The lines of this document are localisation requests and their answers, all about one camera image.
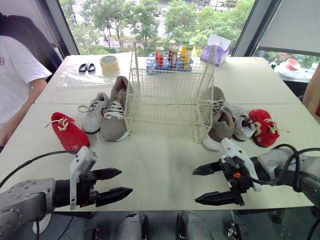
white t-shirt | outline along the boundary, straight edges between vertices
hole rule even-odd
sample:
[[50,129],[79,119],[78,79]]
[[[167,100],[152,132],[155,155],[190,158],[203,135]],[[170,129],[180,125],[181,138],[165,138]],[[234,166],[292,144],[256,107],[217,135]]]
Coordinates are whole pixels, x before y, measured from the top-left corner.
[[27,101],[33,80],[51,75],[31,52],[9,36],[0,36],[0,128]]

purple tissue box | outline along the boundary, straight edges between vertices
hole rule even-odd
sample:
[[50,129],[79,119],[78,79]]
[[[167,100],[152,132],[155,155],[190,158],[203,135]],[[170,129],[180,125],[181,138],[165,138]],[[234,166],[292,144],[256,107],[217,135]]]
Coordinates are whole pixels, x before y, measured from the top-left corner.
[[230,48],[228,48],[226,51],[224,51],[221,47],[216,46],[216,45],[206,46],[202,50],[200,60],[202,60],[204,62],[208,62],[212,48],[215,48],[215,61],[212,56],[210,63],[213,64],[213,61],[214,61],[215,66],[220,66],[226,60],[226,58],[230,52]]

tape roll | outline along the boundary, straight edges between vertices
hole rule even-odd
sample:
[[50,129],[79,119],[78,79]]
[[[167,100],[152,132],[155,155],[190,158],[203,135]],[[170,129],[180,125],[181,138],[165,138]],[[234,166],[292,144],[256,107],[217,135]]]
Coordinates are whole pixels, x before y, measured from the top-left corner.
[[114,73],[119,71],[119,63],[116,56],[107,55],[100,59],[100,65],[104,74]]

shoelace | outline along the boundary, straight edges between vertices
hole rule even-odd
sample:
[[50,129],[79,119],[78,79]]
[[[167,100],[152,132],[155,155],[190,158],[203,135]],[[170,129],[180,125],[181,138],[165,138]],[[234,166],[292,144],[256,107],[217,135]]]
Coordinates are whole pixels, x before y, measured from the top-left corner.
[[94,103],[90,104],[90,106],[80,105],[80,106],[78,106],[78,111],[80,113],[88,113],[89,115],[92,115],[96,110],[96,104],[98,104],[98,102],[94,102]]
[[268,125],[268,127],[269,127],[269,132],[270,132],[271,134],[276,134],[276,131],[279,130],[279,129],[277,128],[277,124],[276,124],[274,121],[272,121],[271,118],[266,118],[265,121],[266,121],[267,123],[268,123],[268,122],[271,122],[271,123],[273,124],[273,126]]
[[239,117],[244,118],[241,123],[242,127],[250,128],[251,124],[254,124],[257,121],[257,119],[255,121],[252,121],[252,119],[246,115],[240,115]]
[[104,118],[110,119],[111,117],[117,117],[119,119],[123,119],[125,117],[125,110],[123,105],[117,100],[113,101],[110,108],[106,110],[104,114]]
[[66,119],[66,118],[60,118],[59,120],[53,120],[53,121],[49,122],[49,123],[45,126],[45,128],[48,127],[50,124],[59,123],[59,124],[61,124],[61,125],[63,126],[63,127],[58,126],[59,131],[64,131],[64,130],[67,129],[67,127],[68,127],[68,125],[69,125],[69,123],[67,122],[67,120],[68,120],[68,119]]
[[274,121],[272,121],[271,118],[266,118],[265,121],[266,121],[266,122],[272,122],[272,123],[273,123],[273,126],[270,126],[270,125],[268,126],[268,127],[269,127],[269,132],[272,133],[272,134],[275,134],[276,131],[286,131],[287,133],[290,133],[290,131],[287,130],[287,129],[277,128],[277,124],[276,124]]
[[218,112],[220,108],[224,105],[224,100],[214,100],[212,102],[212,110],[214,113]]

green foliage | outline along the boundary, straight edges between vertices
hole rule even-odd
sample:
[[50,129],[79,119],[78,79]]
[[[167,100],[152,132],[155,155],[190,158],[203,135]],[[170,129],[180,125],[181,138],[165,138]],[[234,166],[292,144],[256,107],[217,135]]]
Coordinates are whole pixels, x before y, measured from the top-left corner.
[[303,69],[311,68],[313,63],[320,63],[320,57],[318,56],[308,56],[302,54],[293,54],[286,52],[275,52],[275,51],[262,51],[258,50],[254,53],[254,57],[265,58],[269,63],[276,59],[276,63],[279,65],[282,62],[287,61],[287,59],[297,60]]
[[77,24],[76,15],[73,9],[73,5],[75,4],[75,0],[59,0],[59,3],[64,12],[64,16],[66,19],[69,19],[69,22],[73,25]]
[[96,54],[99,44],[99,33],[92,25],[70,25],[74,41],[77,43],[80,54]]
[[301,55],[301,54],[291,54],[291,57],[295,60],[297,60],[301,67],[304,69],[311,68],[311,65],[313,63],[319,63],[320,64],[320,57],[318,56],[307,56],[307,55]]
[[176,41],[192,36],[196,29],[196,6],[183,0],[173,0],[169,3],[165,14],[165,31]]
[[158,11],[158,0],[141,0],[139,4],[133,5],[131,20],[132,34],[140,41],[154,39],[158,34],[159,23],[153,13]]
[[[115,30],[121,48],[123,39],[126,39],[123,30],[127,27],[130,27],[137,40],[148,42],[159,39],[159,23],[153,16],[159,10],[158,1],[164,0],[140,0],[138,3],[125,0],[85,0],[81,11],[84,23],[78,25],[73,10],[75,0],[59,0],[75,42],[83,54],[104,53],[106,48],[97,46],[101,36],[109,43],[108,51],[113,51],[110,45],[112,29]],[[181,42],[187,38],[196,45],[205,46],[210,34],[214,33],[232,41],[232,52],[254,1],[238,0],[235,7],[227,12],[218,12],[207,6],[197,13],[195,3],[172,0],[164,15],[167,40]],[[144,44],[144,48],[144,52],[148,53],[149,46]]]
[[213,7],[203,8],[197,15],[196,36],[192,39],[201,43],[211,33],[231,40],[230,52],[233,51],[244,28],[255,0],[239,0],[235,7],[227,12],[215,11]]
[[106,39],[109,43],[110,29],[114,29],[122,46],[123,29],[132,19],[131,4],[125,0],[86,0],[82,5],[81,15],[87,25],[93,24],[105,37],[108,37]]

